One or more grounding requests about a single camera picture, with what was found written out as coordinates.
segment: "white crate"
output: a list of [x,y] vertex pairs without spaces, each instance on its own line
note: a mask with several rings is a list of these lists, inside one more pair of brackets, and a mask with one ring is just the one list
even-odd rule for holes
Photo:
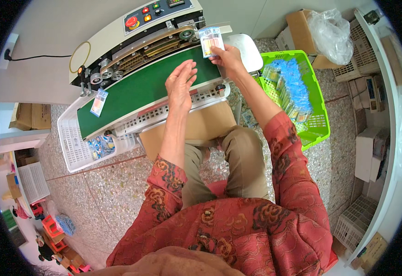
[[380,71],[374,50],[357,19],[350,22],[350,38],[354,44],[353,57],[350,63],[341,68],[333,69],[334,77],[338,82],[354,80]]
[[46,185],[40,162],[18,167],[18,175],[20,176],[20,185],[29,204],[51,194]]
[[81,138],[78,124],[77,110],[95,97],[80,97],[58,118],[58,134],[60,136],[61,149],[67,170],[71,173],[87,168],[103,160],[130,151],[139,144],[134,135],[113,136],[115,152],[101,159],[93,160],[92,152],[86,141]]
[[359,196],[348,207],[337,221],[333,235],[347,248],[350,253],[356,250],[364,237],[368,226],[376,212],[377,202],[365,196]]

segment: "hair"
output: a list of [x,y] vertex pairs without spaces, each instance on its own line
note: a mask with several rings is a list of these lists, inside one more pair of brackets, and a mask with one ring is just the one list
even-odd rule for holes
[[31,264],[32,272],[37,276],[64,276],[63,273],[54,272],[47,266]]

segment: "khaki pants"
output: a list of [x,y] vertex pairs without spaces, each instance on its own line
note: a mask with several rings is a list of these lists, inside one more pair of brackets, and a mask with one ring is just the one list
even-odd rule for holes
[[[234,126],[218,138],[218,141],[230,168],[226,186],[227,196],[268,199],[262,142],[256,132]],[[199,167],[207,151],[206,147],[215,145],[217,145],[215,141],[186,141],[184,171],[188,180],[182,188],[183,209],[216,199],[199,174]]]

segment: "red floral jacket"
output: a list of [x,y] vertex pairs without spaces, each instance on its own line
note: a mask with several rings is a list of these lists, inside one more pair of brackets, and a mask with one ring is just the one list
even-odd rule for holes
[[288,116],[264,130],[273,164],[274,204],[262,198],[226,198],[184,210],[184,170],[158,156],[138,217],[107,259],[130,265],[166,246],[216,254],[245,275],[320,275],[332,236],[301,141]]

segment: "green conveyor belt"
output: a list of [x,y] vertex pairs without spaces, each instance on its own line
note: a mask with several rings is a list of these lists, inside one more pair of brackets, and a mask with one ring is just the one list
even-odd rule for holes
[[176,66],[188,59],[193,59],[197,62],[197,80],[193,85],[221,76],[216,65],[213,65],[209,59],[203,58],[201,47],[196,47],[156,62],[108,88],[107,92],[109,94],[100,117],[90,112],[93,101],[88,102],[77,111],[82,138],[86,138],[132,111],[167,96],[164,86],[165,80]]

